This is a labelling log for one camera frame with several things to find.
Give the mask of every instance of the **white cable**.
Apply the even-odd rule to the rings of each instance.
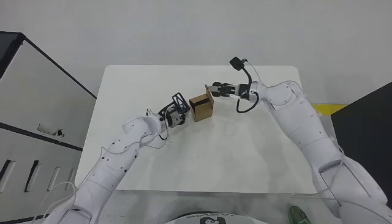
[[[260,78],[260,75],[258,74],[256,68],[255,68],[248,60],[247,60],[246,62],[247,62],[247,63],[253,68],[253,70],[255,71],[255,73],[256,73],[256,75],[257,75],[257,77],[258,77],[259,82],[260,82],[263,86],[265,86],[264,83],[262,82],[262,79]],[[301,89],[301,91],[303,92],[301,86],[300,86],[296,81],[293,81],[293,80],[286,80],[286,81],[283,81],[283,82],[281,82],[281,83],[279,83],[279,84],[276,84],[276,85],[274,85],[274,86],[265,86],[265,87],[267,87],[267,88],[273,88],[273,87],[275,87],[275,86],[278,86],[278,85],[283,84],[283,83],[286,83],[286,82],[294,82],[294,83]],[[334,174],[333,177],[332,177],[332,180],[331,180],[331,183],[330,183],[330,186],[329,186],[329,187],[327,187],[327,188],[325,188],[325,189],[323,189],[323,190],[321,190],[321,191],[319,191],[319,192],[317,192],[317,193],[268,193],[268,194],[271,194],[271,195],[279,195],[279,196],[289,196],[289,197],[292,197],[292,198],[306,198],[306,199],[315,199],[315,200],[336,200],[336,201],[346,202],[346,203],[349,203],[349,204],[354,204],[354,205],[356,205],[356,206],[362,207],[363,209],[365,209],[365,210],[367,210],[367,211],[370,211],[371,213],[375,214],[376,216],[382,218],[382,219],[383,219],[384,221],[386,221],[387,223],[392,224],[392,223],[391,223],[390,221],[388,221],[386,218],[382,217],[381,215],[379,215],[378,213],[372,211],[371,209],[369,209],[369,208],[367,208],[367,207],[365,207],[365,206],[362,206],[362,205],[360,205],[360,204],[354,203],[354,202],[352,202],[352,201],[349,201],[349,200],[343,200],[343,199],[339,199],[339,198],[310,197],[310,196],[312,196],[312,195],[319,195],[319,194],[321,194],[321,193],[323,193],[323,192],[328,191],[328,190],[331,189],[332,185],[334,184],[334,182],[335,182],[335,180],[336,180],[336,178],[337,178],[337,174],[339,173],[339,170],[341,169],[341,167],[342,167],[342,165],[343,165],[343,163],[344,163],[344,161],[345,161],[345,154],[344,154],[343,149],[337,144],[337,142],[335,142],[334,140],[332,140],[332,141],[333,141],[334,145],[335,145],[337,148],[339,148],[339,150],[341,151],[341,153],[342,153],[342,160],[341,160],[341,162],[340,162],[340,164],[339,164],[339,166],[338,166],[338,168],[337,168],[335,174]]]
[[[299,87],[299,89],[303,92],[302,87],[301,87],[300,84],[298,84],[298,82],[295,81],[295,80],[286,80],[286,81],[280,82],[279,84],[275,84],[274,86],[266,86],[266,85],[262,82],[262,79],[260,78],[260,75],[259,75],[258,72],[256,71],[255,67],[254,67],[248,60],[246,60],[246,62],[253,68],[253,70],[255,71],[255,73],[256,73],[256,75],[257,75],[257,77],[258,77],[259,82],[260,82],[263,86],[265,86],[266,88],[273,88],[273,87],[276,87],[276,86],[278,86],[278,85],[280,85],[280,84],[283,84],[283,83],[286,83],[286,82],[293,82],[293,83],[295,83],[295,84]]]
[[[165,115],[164,115],[165,128],[166,128],[166,139],[165,139],[165,143],[164,143],[162,146],[160,146],[160,147],[154,147],[154,146],[144,145],[144,144],[143,144],[144,147],[151,147],[151,148],[153,148],[153,149],[161,149],[161,148],[163,148],[163,147],[166,145],[167,141],[169,140],[169,136],[170,136],[170,134],[169,134],[169,128],[168,128],[167,123],[166,123],[166,114],[167,114],[168,109],[171,108],[171,107],[172,107],[172,106],[170,106],[170,107],[168,107],[168,108],[166,109],[166,112],[165,112]],[[151,109],[149,109],[149,108],[147,108],[147,112],[148,112],[149,114],[154,114],[153,111],[152,111]]]
[[[258,77],[259,82],[261,82],[261,84],[262,84],[263,86],[265,86],[264,83],[262,82],[262,80],[261,80],[261,78],[260,78],[260,75],[258,74],[256,68],[255,68],[248,60],[247,60],[246,62],[254,69],[254,71],[255,71],[255,73],[256,73],[256,75],[257,75],[257,77]],[[267,88],[273,88],[273,87],[275,87],[275,86],[278,86],[278,85],[283,84],[283,83],[286,83],[286,82],[294,82],[294,83],[296,83],[297,86],[298,86],[298,87],[301,89],[301,91],[302,91],[301,86],[300,86],[296,81],[293,81],[293,80],[287,80],[287,81],[283,81],[283,82],[281,82],[281,83],[279,83],[279,84],[276,84],[276,85],[274,85],[274,86],[265,86],[265,87],[267,87]],[[323,190],[321,190],[321,191],[319,191],[319,192],[317,192],[317,193],[294,193],[294,194],[302,194],[302,195],[310,195],[310,196],[311,196],[311,195],[319,195],[319,194],[321,194],[321,193],[323,193],[323,192],[328,191],[329,189],[331,189],[332,185],[334,184],[334,182],[335,182],[335,180],[336,180],[336,176],[337,176],[337,174],[339,173],[339,170],[341,169],[341,167],[342,167],[342,165],[343,165],[343,163],[344,163],[344,160],[345,160],[345,154],[344,154],[343,149],[337,144],[337,142],[335,142],[334,140],[332,140],[332,141],[333,141],[334,145],[342,152],[342,160],[341,160],[341,162],[340,162],[340,164],[339,164],[339,166],[338,166],[338,168],[337,168],[335,174],[334,174],[333,177],[332,177],[330,186],[327,187],[327,188],[325,188],[325,189],[323,189]]]
[[[64,218],[64,217],[66,216],[66,214],[72,209],[72,207],[73,207],[74,204],[75,204],[76,192],[77,192],[77,190],[79,190],[80,186],[85,182],[85,180],[88,178],[88,176],[91,174],[91,172],[96,168],[97,164],[99,163],[99,160],[101,159],[103,150],[105,150],[105,151],[107,151],[108,153],[113,154],[113,155],[119,155],[119,154],[123,154],[123,153],[127,152],[127,151],[129,150],[129,148],[130,148],[133,144],[137,144],[137,143],[140,144],[141,146],[151,147],[151,148],[154,148],[154,149],[163,148],[163,147],[166,145],[166,142],[167,142],[167,140],[168,140],[168,138],[169,138],[169,136],[170,136],[169,131],[168,131],[168,126],[167,126],[166,120],[165,120],[165,128],[166,128],[167,136],[166,136],[165,143],[164,143],[161,147],[153,147],[153,146],[150,146],[150,145],[144,145],[143,143],[140,143],[140,142],[131,143],[131,144],[128,145],[128,147],[126,147],[126,149],[123,150],[122,152],[111,152],[111,151],[109,151],[107,148],[101,147],[101,148],[100,148],[99,158],[98,158],[97,162],[94,164],[94,166],[91,168],[91,170],[87,173],[87,175],[85,176],[85,178],[83,178],[83,180],[81,181],[81,183],[79,184],[79,186],[78,186],[77,188],[76,188],[76,186],[75,186],[75,184],[74,184],[73,182],[68,182],[68,181],[67,181],[67,182],[61,182],[61,183],[59,183],[59,184],[57,184],[56,186],[53,187],[52,190],[54,190],[56,187],[58,187],[58,186],[60,186],[60,185],[63,185],[63,184],[70,184],[70,185],[72,186],[73,193],[72,193],[71,195],[66,196],[65,198],[62,198],[62,199],[60,199],[60,200],[57,200],[56,202],[54,202],[53,204],[51,204],[51,205],[48,207],[48,209],[45,211],[45,213],[44,213],[44,215],[43,215],[43,218],[45,218],[45,216],[46,216],[47,212],[49,211],[49,209],[52,208],[55,204],[58,204],[58,203],[60,203],[60,202],[62,202],[62,201],[64,201],[64,200],[66,200],[66,199],[68,199],[68,198],[73,197],[72,204],[71,204],[70,207],[68,208],[67,212],[61,217],[61,219],[60,219],[59,222],[61,222],[61,221],[63,220],[63,218]],[[51,193],[51,191],[48,192],[47,195],[45,196],[45,198],[43,199],[42,204],[41,204],[41,206],[40,206],[40,208],[39,208],[39,210],[38,210],[38,213],[37,213],[36,216],[33,218],[31,224],[33,224],[33,223],[36,221],[37,216],[38,216],[39,213],[41,212],[42,206],[43,206],[43,204],[44,204],[46,198],[49,196],[50,193]]]
[[[74,198],[74,200],[73,200],[73,201],[75,202],[75,199],[76,199],[75,184],[72,183],[72,182],[62,182],[62,183],[59,183],[59,184],[55,185],[55,186],[52,188],[52,190],[50,190],[50,192],[48,192],[48,193],[46,194],[45,198],[43,199],[43,201],[42,201],[42,203],[41,203],[41,206],[39,207],[39,210],[38,210],[36,216],[34,216],[34,218],[32,219],[31,224],[33,224],[33,223],[37,220],[37,217],[38,217],[39,213],[41,212],[41,209],[42,209],[42,207],[43,207],[43,204],[45,203],[45,200],[48,198],[49,194],[50,194],[56,187],[58,187],[58,186],[60,186],[60,185],[64,185],[64,184],[71,184],[72,189],[73,189],[73,193],[72,193],[71,195],[66,196],[65,198],[62,198],[62,199],[60,199],[59,201],[56,201],[56,202],[54,202],[53,204],[51,204],[51,205],[48,207],[47,211],[45,211],[45,214],[43,215],[43,218],[45,218],[45,216],[46,216],[48,210],[49,210],[53,205],[55,205],[56,203],[61,202],[61,201],[65,200],[65,199],[67,199],[67,198],[71,198],[71,197],[73,197],[73,196],[75,196],[75,198]]]

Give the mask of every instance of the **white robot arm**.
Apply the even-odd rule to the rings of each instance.
[[[101,153],[96,165],[77,188],[75,196],[55,208],[43,223],[98,223],[102,209],[136,160],[139,150],[149,146],[167,127],[185,123],[189,106],[180,93],[172,98],[173,102],[158,114],[125,123],[122,127],[124,134],[111,142],[103,155]]]
[[[245,61],[234,58],[230,63],[245,71],[249,83],[233,86],[215,82],[209,87],[213,96],[234,96],[254,103],[246,111],[239,111],[237,105],[239,113],[250,111],[262,101],[311,166],[318,195],[344,224],[392,223],[392,210],[386,206],[387,198],[379,185],[358,162],[344,157],[335,146],[300,86],[294,81],[272,87],[252,82],[244,69]]]

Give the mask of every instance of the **white table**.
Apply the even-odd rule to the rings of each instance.
[[[273,85],[300,77],[295,67],[256,66],[263,82]],[[253,79],[256,74],[248,68]],[[93,167],[100,147],[119,137],[122,124],[157,113],[182,93],[189,100],[214,81],[247,83],[231,66],[111,65],[105,70],[92,114],[75,183]],[[315,192],[311,171],[300,150],[283,134],[264,105],[246,114],[235,99],[215,98],[211,118],[187,122],[170,131],[162,149],[143,148],[118,190],[191,192]],[[250,103],[241,101],[240,108]],[[157,138],[152,145],[160,146]]]

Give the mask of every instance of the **green object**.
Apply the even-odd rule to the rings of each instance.
[[[290,220],[290,224],[311,224],[305,212],[295,205],[288,210],[288,219]]]

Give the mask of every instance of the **brown cardboard box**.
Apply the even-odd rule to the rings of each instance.
[[[213,115],[214,99],[205,84],[206,94],[194,97],[189,100],[190,110],[195,122],[202,121]]]

